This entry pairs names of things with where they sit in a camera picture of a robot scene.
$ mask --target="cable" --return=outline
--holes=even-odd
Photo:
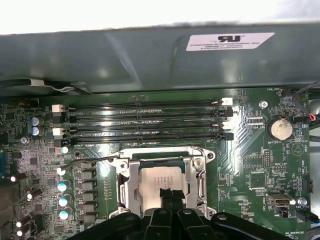
[[[75,160],[72,160],[71,162],[69,162],[68,164],[61,166],[60,170],[61,171],[67,170],[67,169],[71,168],[72,165],[74,165],[74,164],[81,164],[81,163],[93,164],[93,163],[105,161],[105,160],[114,160],[116,158],[118,158],[118,156],[105,156],[105,157],[93,158],[93,159],[75,159]]]
[[[309,117],[311,117],[310,119],[314,119],[313,121],[316,120],[316,117],[315,115],[313,115],[311,112],[309,112],[300,102],[299,102],[299,99],[298,99],[298,96],[300,94],[302,94],[303,92],[309,90],[309,89],[312,89],[312,88],[315,88],[315,87],[318,87],[320,86],[320,81],[316,81],[314,83],[311,83],[303,88],[301,88],[300,90],[298,90],[297,92],[295,92],[295,94],[293,94],[292,96],[292,101],[293,103],[295,104],[295,106],[301,110],[301,112],[303,112],[304,114],[308,115]]]
[[[320,235],[320,226],[315,226],[313,228],[310,228],[308,231],[306,231],[304,235],[304,239],[311,240],[316,235]]]
[[[9,79],[0,81],[0,88],[11,88],[11,87],[22,87],[22,86],[32,86],[32,87],[50,87],[55,91],[61,93],[67,93],[73,91],[81,95],[92,94],[80,88],[70,86],[69,83],[60,82],[60,81],[46,81],[41,79]]]
[[[310,118],[310,120],[311,120],[312,122],[314,122],[314,121],[317,120],[317,117],[316,117],[314,114],[312,114],[312,113],[309,113],[309,118]]]
[[[309,141],[310,141],[310,142],[317,142],[317,143],[320,143],[320,136],[313,136],[313,135],[310,135],[310,136],[309,136]]]
[[[309,127],[309,130],[317,129],[317,128],[319,128],[319,127],[320,127],[320,121],[311,124],[310,127]]]

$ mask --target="motherboard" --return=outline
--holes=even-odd
[[[142,215],[156,204],[155,185],[188,196],[198,186],[181,181],[179,160],[197,149],[203,158],[188,160],[205,165],[195,184],[208,218],[228,212],[304,239],[309,124],[291,96],[264,87],[1,99],[0,183],[19,185],[12,238],[63,240],[120,214],[132,189],[121,188],[118,168],[131,160],[162,164],[139,168]],[[299,100],[308,105],[307,95]],[[128,151],[119,166],[108,158]]]

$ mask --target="green circuit board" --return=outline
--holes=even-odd
[[[210,105],[222,98],[233,99],[231,105],[233,116],[212,118],[207,113],[226,108],[221,105]],[[307,95],[301,96],[300,100],[305,105],[308,104]],[[193,107],[194,103],[201,101],[204,102],[203,105]],[[148,105],[148,103],[158,103],[158,105]],[[106,104],[117,105],[118,110],[112,112],[108,109],[95,108]],[[52,105],[75,108],[68,112],[68,116],[78,118],[79,121],[53,123]],[[302,184],[303,179],[310,178],[309,126],[294,122],[293,117],[302,116],[302,113],[294,106],[291,97],[283,96],[282,88],[6,98],[1,99],[0,111],[2,132],[6,133],[8,139],[8,144],[0,147],[6,159],[4,180],[8,180],[17,171],[27,175],[27,178],[20,182],[21,200],[15,206],[15,220],[27,214],[42,215],[44,224],[42,232],[37,236],[38,239],[67,239],[108,219],[117,209],[115,168],[104,161],[97,162],[94,166],[97,220],[92,224],[83,221],[84,213],[79,208],[82,202],[78,198],[83,191],[78,188],[77,174],[83,169],[73,167],[65,175],[59,176],[57,174],[59,166],[79,156],[101,158],[127,148],[172,146],[198,146],[216,153],[216,158],[207,164],[206,170],[207,204],[217,212],[234,214],[299,240],[304,239],[304,231],[310,228],[310,223],[302,222],[295,215],[295,210],[299,208],[310,208],[310,193],[303,190]],[[140,123],[145,121],[144,124],[155,127],[143,133],[141,129],[135,130],[139,135],[143,135],[137,140],[132,138],[134,132],[129,131],[129,135],[124,134],[123,128],[121,133],[95,131],[106,126],[102,118],[97,116],[108,117],[113,114],[130,115]],[[32,117],[44,120],[41,126],[41,130],[44,131],[42,134],[31,135]],[[291,123],[292,132],[286,140],[276,140],[270,136],[268,128],[270,122],[275,119],[287,119]],[[108,126],[128,124],[122,119],[112,121]],[[212,129],[210,124],[206,125],[212,121],[231,122],[232,129]],[[157,125],[163,123],[170,127],[157,128]],[[62,149],[56,147],[50,137],[52,128],[58,127],[89,130],[76,133],[80,140],[72,143],[67,153],[62,153]],[[220,132],[233,133],[233,140],[209,137],[212,133]],[[23,137],[27,137],[28,143],[21,143]],[[72,186],[62,194],[58,191],[57,185],[63,180],[70,180]],[[42,194],[32,201],[27,201],[27,192],[37,188],[42,189]],[[268,199],[267,193],[292,196],[296,204],[289,207],[288,218],[279,215]],[[61,207],[58,205],[58,200],[64,194],[70,194],[73,199],[69,205],[72,214],[67,220],[59,218]],[[301,198],[307,200],[306,205],[298,204]]]

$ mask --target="gray metal panel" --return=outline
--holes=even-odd
[[[319,0],[0,1],[0,35],[225,24],[301,23],[320,20]]]
[[[186,51],[191,35],[266,32],[275,35],[256,49]],[[320,76],[318,33],[320,24],[3,35],[0,79],[80,82],[95,93],[306,83]]]

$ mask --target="capacitor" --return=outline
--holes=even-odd
[[[19,231],[16,232],[18,237],[24,236],[28,231],[30,230],[30,224],[25,224],[23,227],[19,229]]]
[[[70,194],[65,194],[59,199],[58,203],[61,207],[65,207],[71,202],[71,199],[72,197]]]
[[[31,128],[31,135],[33,136],[42,136],[45,134],[45,129],[41,126],[34,126]]]
[[[71,213],[72,208],[67,206],[59,213],[59,217],[61,220],[66,220],[69,217],[69,215],[71,215]]]
[[[21,218],[19,221],[16,222],[16,227],[21,228],[22,226],[26,225],[31,220],[31,216],[26,215],[23,218]]]
[[[34,199],[35,197],[37,197],[37,196],[39,196],[39,195],[41,195],[41,194],[42,194],[42,189],[41,189],[41,188],[38,188],[38,189],[36,189],[36,190],[28,193],[28,194],[26,195],[26,198],[29,199],[29,200],[32,200],[32,199]]]
[[[11,182],[13,183],[18,183],[20,182],[21,180],[24,180],[26,179],[27,175],[24,173],[24,172],[21,172],[21,173],[18,173],[16,175],[13,175],[10,180]]]
[[[288,193],[284,193],[283,195],[290,199],[290,205],[296,205],[297,202],[292,196],[290,196]]]
[[[21,144],[28,144],[29,142],[30,142],[30,140],[27,136],[23,136],[22,138],[20,138]]]
[[[61,153],[67,154],[69,152],[69,148],[67,146],[64,146],[61,148]]]
[[[307,204],[308,204],[308,201],[307,201],[307,199],[305,198],[305,197],[300,197],[299,199],[298,199],[298,204],[300,205],[300,206],[306,206]]]
[[[56,173],[57,173],[59,176],[63,176],[63,175],[66,174],[66,170],[61,170],[61,168],[58,167],[58,168],[56,169]]]
[[[70,188],[71,186],[71,182],[69,180],[64,180],[62,182],[59,183],[58,185],[58,190],[60,192],[64,192],[65,190],[67,190],[68,188]]]
[[[33,118],[31,118],[30,122],[31,122],[31,125],[35,127],[35,126],[43,125],[45,121],[41,117],[34,116]]]

